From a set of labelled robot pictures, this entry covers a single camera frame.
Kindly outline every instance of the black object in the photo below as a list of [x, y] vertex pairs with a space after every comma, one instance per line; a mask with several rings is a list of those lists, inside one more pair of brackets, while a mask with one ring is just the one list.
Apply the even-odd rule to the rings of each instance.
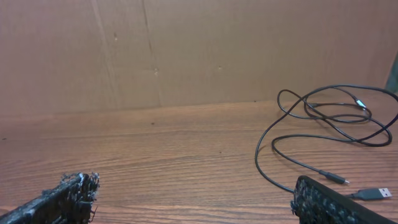
[[[295, 159], [290, 158], [289, 156], [286, 156], [285, 154], [283, 154], [282, 152], [280, 152], [276, 147], [275, 144], [277, 141], [283, 140], [283, 139], [287, 139], [287, 138], [293, 138], [293, 137], [306, 137], [306, 138], [322, 138], [322, 139], [329, 139], [329, 140], [334, 140], [334, 141], [339, 141], [339, 142], [347, 142], [347, 143], [358, 143], [358, 144], [362, 144], [365, 146], [372, 146], [372, 147], [380, 147], [380, 146], [386, 146], [389, 145], [392, 141], [392, 135], [390, 133], [390, 131], [388, 130], [388, 127], [391, 126], [392, 124], [395, 123], [395, 121], [397, 121], [398, 119], [398, 114], [394, 117], [394, 119], [392, 119], [388, 124], [384, 125], [382, 123], [380, 123], [379, 121], [375, 120], [372, 118], [372, 113], [371, 111], [366, 107], [366, 105], [359, 100], [356, 96], [354, 96], [352, 93], [350, 93], [349, 91], [345, 90], [344, 88], [359, 88], [359, 89], [364, 89], [364, 90], [373, 90], [373, 91], [378, 91], [381, 93], [385, 93], [391, 97], [393, 97], [393, 99], [395, 99], [398, 102], [398, 96], [387, 91], [384, 90], [382, 88], [377, 88], [377, 87], [371, 87], [371, 86], [361, 86], [361, 85], [348, 85], [348, 84], [341, 84], [341, 85], [330, 85], [330, 86], [324, 86], [321, 88], [317, 88], [316, 90], [311, 91], [310, 93], [307, 93], [304, 96], [299, 96], [298, 94], [290, 91], [290, 90], [281, 90], [278, 93], [278, 97], [277, 97], [277, 102], [279, 105], [279, 108], [285, 113], [283, 116], [281, 116], [277, 121], [275, 121], [274, 123], [272, 123], [262, 134], [262, 136], [260, 137], [260, 140], [257, 144], [256, 147], [256, 152], [254, 155], [254, 162], [256, 163], [256, 167], [258, 169], [258, 171], [260, 172], [260, 174], [267, 179], [269, 182], [271, 182], [272, 184], [274, 184], [275, 186], [284, 189], [288, 192], [293, 193], [293, 189], [290, 189], [286, 186], [283, 186], [281, 184], [279, 184], [278, 182], [272, 180], [271, 178], [269, 178], [260, 168], [259, 163], [258, 163], [258, 155], [259, 155], [259, 151], [260, 151], [260, 145], [262, 140], [264, 139], [264, 136], [268, 133], [269, 130], [271, 130], [272, 127], [274, 127], [279, 121], [281, 121], [282, 119], [284, 119], [286, 116], [290, 115], [293, 116], [295, 118], [300, 118], [300, 119], [314, 119], [314, 120], [320, 120], [325, 122], [326, 124], [330, 125], [334, 130], [336, 130], [338, 133], [340, 133], [344, 138], [334, 138], [334, 137], [329, 137], [329, 136], [319, 136], [319, 135], [314, 135], [314, 134], [290, 134], [290, 135], [285, 135], [285, 136], [280, 136], [277, 137], [275, 139], [272, 140], [271, 142], [271, 146], [272, 149], [275, 150], [275, 152], [277, 152], [279, 155], [281, 155], [283, 158], [294, 162], [300, 166], [306, 167], [308, 169], [311, 169], [315, 172], [318, 172], [321, 175], [324, 175], [326, 178], [338, 183], [338, 184], [343, 184], [343, 183], [348, 183], [348, 181], [346, 181], [343, 177], [340, 177], [336, 174], [332, 174], [320, 169], [317, 169], [315, 167], [309, 166], [303, 162], [299, 162]], [[339, 90], [342, 91], [346, 94], [348, 94], [350, 97], [352, 97], [352, 99], [354, 100], [354, 103], [309, 103], [307, 102], [308, 97], [312, 96], [313, 94], [319, 93], [323, 90], [327, 90], [327, 89], [332, 89], [332, 90]], [[299, 98], [292, 107], [290, 107], [289, 110], [286, 110], [285, 108], [283, 108], [283, 106], [280, 103], [280, 94], [283, 92], [289, 92], [293, 95], [295, 95], [297, 98]], [[308, 116], [299, 116], [296, 114], [291, 113], [292, 110], [300, 103], [300, 102], [304, 103], [304, 111], [306, 112], [306, 114]], [[321, 113], [320, 111], [318, 111], [316, 108], [320, 107], [320, 106], [351, 106], [354, 108], [357, 108], [361, 111], [364, 112], [363, 115], [360, 114], [334, 114], [334, 115], [325, 115], [323, 113]], [[376, 123], [377, 125], [380, 126], [380, 130], [376, 131], [375, 133], [365, 137], [365, 138], [361, 138], [361, 139], [356, 139], [352, 136], [350, 136], [349, 134], [345, 133], [344, 131], [342, 131], [339, 127], [337, 127], [336, 125], [334, 125], [331, 121], [337, 122], [337, 123], [350, 123], [350, 124], [358, 124], [358, 123], [363, 123], [363, 122], [373, 122]], [[383, 143], [371, 143], [371, 142], [367, 142], [368, 139], [373, 138], [374, 136], [380, 134], [381, 132], [385, 132], [388, 136], [388, 139], [386, 142]]]
[[0, 224], [89, 223], [98, 187], [97, 173], [64, 175], [56, 188], [1, 216]]
[[290, 206], [300, 224], [397, 224], [304, 175]]

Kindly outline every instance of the wall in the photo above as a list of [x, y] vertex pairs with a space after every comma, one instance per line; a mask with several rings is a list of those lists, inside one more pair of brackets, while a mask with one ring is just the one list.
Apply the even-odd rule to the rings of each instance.
[[0, 115], [384, 87], [398, 1], [2, 0]]

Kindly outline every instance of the brown tabletop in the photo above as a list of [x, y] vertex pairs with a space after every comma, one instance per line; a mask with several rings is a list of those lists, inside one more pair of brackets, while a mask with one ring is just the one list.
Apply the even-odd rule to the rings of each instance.
[[[393, 101], [363, 101], [383, 123], [398, 111]], [[0, 214], [54, 188], [63, 173], [93, 170], [101, 181], [95, 223], [298, 223], [290, 209], [293, 195], [254, 165], [260, 135], [281, 115], [267, 101], [0, 118]], [[354, 137], [378, 129], [339, 125]], [[398, 125], [390, 130], [398, 134]], [[309, 175], [341, 194], [387, 187], [391, 199], [359, 203], [398, 222], [396, 139], [379, 148], [307, 138], [278, 143], [294, 159], [351, 182], [338, 185], [272, 151], [273, 138], [295, 133], [339, 136], [323, 123], [284, 119], [263, 142], [259, 157], [266, 174], [290, 188], [299, 175]]]

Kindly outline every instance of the usb connector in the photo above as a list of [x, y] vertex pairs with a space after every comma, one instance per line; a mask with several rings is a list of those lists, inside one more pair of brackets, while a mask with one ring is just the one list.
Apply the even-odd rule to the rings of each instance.
[[381, 200], [385, 198], [392, 197], [390, 191], [385, 189], [364, 189], [359, 190], [355, 194], [346, 195], [352, 199], [361, 199], [361, 200]]

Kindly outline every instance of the black cable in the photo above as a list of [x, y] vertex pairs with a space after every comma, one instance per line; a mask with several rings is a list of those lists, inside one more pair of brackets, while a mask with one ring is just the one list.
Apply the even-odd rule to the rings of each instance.
[[[271, 130], [272, 127], [274, 127], [279, 121], [283, 120], [286, 116], [290, 115], [293, 116], [295, 118], [300, 118], [300, 119], [317, 119], [317, 120], [321, 120], [324, 121], [326, 124], [330, 125], [334, 130], [336, 130], [337, 132], [339, 132], [341, 135], [343, 135], [346, 139], [339, 139], [339, 138], [334, 138], [334, 137], [329, 137], [329, 136], [320, 136], [320, 135], [314, 135], [314, 134], [290, 134], [290, 135], [285, 135], [285, 136], [280, 136], [277, 137], [275, 139], [272, 140], [271, 142], [271, 146], [272, 149], [275, 150], [276, 153], [278, 153], [279, 155], [281, 155], [283, 158], [294, 162], [300, 166], [306, 167], [308, 169], [311, 169], [315, 172], [318, 172], [321, 175], [324, 175], [326, 178], [339, 183], [339, 184], [343, 184], [345, 181], [344, 178], [339, 177], [336, 174], [332, 174], [329, 172], [325, 172], [323, 170], [319, 170], [317, 168], [314, 168], [312, 166], [309, 166], [303, 162], [299, 162], [296, 161], [295, 159], [290, 158], [289, 156], [286, 156], [285, 154], [281, 153], [276, 147], [275, 144], [277, 141], [280, 141], [282, 139], [286, 139], [286, 138], [293, 138], [293, 137], [310, 137], [310, 138], [322, 138], [322, 139], [329, 139], [329, 140], [334, 140], [334, 141], [339, 141], [339, 142], [347, 142], [347, 143], [351, 143], [351, 142], [357, 142], [360, 144], [363, 144], [365, 146], [371, 146], [371, 147], [381, 147], [381, 146], [386, 146], [388, 144], [391, 143], [392, 141], [392, 135], [391, 132], [388, 130], [388, 127], [391, 126], [392, 124], [394, 124], [394, 122], [398, 119], [398, 113], [395, 116], [394, 119], [392, 119], [388, 124], [383, 125], [382, 123], [380, 123], [379, 121], [375, 120], [372, 118], [372, 113], [369, 110], [369, 108], [367, 108], [365, 106], [365, 104], [363, 104], [363, 102], [361, 100], [359, 100], [356, 96], [354, 96], [352, 93], [350, 93], [349, 91], [342, 89], [340, 87], [348, 87], [348, 88], [359, 88], [359, 89], [365, 89], [365, 90], [374, 90], [374, 91], [379, 91], [382, 93], [385, 93], [391, 97], [393, 97], [397, 102], [398, 102], [398, 96], [396, 96], [395, 94], [384, 90], [382, 88], [377, 88], [377, 87], [371, 87], [371, 86], [361, 86], [361, 85], [345, 85], [345, 84], [341, 84], [341, 85], [330, 85], [330, 86], [325, 86], [325, 87], [321, 87], [321, 88], [317, 88], [316, 90], [311, 91], [310, 93], [306, 94], [305, 96], [299, 96], [298, 94], [290, 91], [290, 90], [281, 90], [278, 93], [278, 97], [277, 97], [277, 103], [279, 108], [285, 113], [283, 116], [281, 116], [278, 120], [276, 120], [274, 123], [272, 123], [262, 134], [262, 136], [260, 137], [260, 140], [257, 144], [256, 147], [256, 153], [254, 155], [254, 162], [256, 163], [256, 167], [258, 169], [258, 171], [260, 172], [260, 174], [267, 179], [269, 182], [271, 182], [272, 184], [274, 184], [277, 187], [280, 187], [288, 192], [294, 193], [294, 191], [288, 187], [285, 187], [279, 183], [277, 183], [276, 181], [272, 180], [271, 178], [269, 178], [260, 168], [259, 163], [258, 163], [258, 155], [259, 155], [259, 150], [260, 150], [260, 145], [262, 140], [264, 139], [264, 136], [269, 132], [269, 130]], [[351, 103], [308, 103], [308, 97], [310, 97], [311, 95], [321, 92], [323, 90], [327, 90], [327, 89], [334, 89], [334, 90], [339, 90], [342, 91], [346, 94], [348, 94], [350, 97], [352, 97], [352, 99], [354, 99], [355, 104], [351, 104]], [[297, 98], [299, 98], [299, 100], [297, 100], [292, 107], [290, 107], [289, 110], [286, 110], [285, 108], [283, 108], [283, 106], [280, 103], [280, 95], [283, 92], [289, 92], [293, 95], [295, 95]], [[296, 114], [292, 114], [291, 111], [300, 103], [300, 102], [304, 102], [304, 111], [306, 112], [306, 114], [308, 115], [308, 117], [305, 116], [299, 116]], [[332, 116], [327, 116], [323, 113], [321, 113], [320, 111], [318, 111], [317, 109], [315, 109], [316, 107], [319, 106], [326, 106], [326, 105], [334, 105], [334, 106], [352, 106], [355, 107], [359, 110], [363, 110], [365, 115], [359, 115], [359, 114], [335, 114]], [[358, 118], [358, 119], [339, 119], [342, 117], [353, 117], [353, 118]], [[336, 125], [334, 125], [331, 121], [335, 121], [335, 122], [339, 122], [339, 123], [362, 123], [362, 122], [373, 122], [376, 123], [377, 125], [379, 125], [381, 127], [380, 130], [376, 131], [375, 133], [365, 137], [365, 138], [361, 138], [361, 139], [356, 139], [352, 136], [350, 136], [349, 134], [345, 133], [344, 131], [342, 131], [340, 128], [338, 128]], [[365, 140], [371, 139], [374, 136], [380, 134], [381, 132], [385, 131], [387, 133], [388, 139], [386, 142], [383, 143], [370, 143], [370, 142], [366, 142]]]

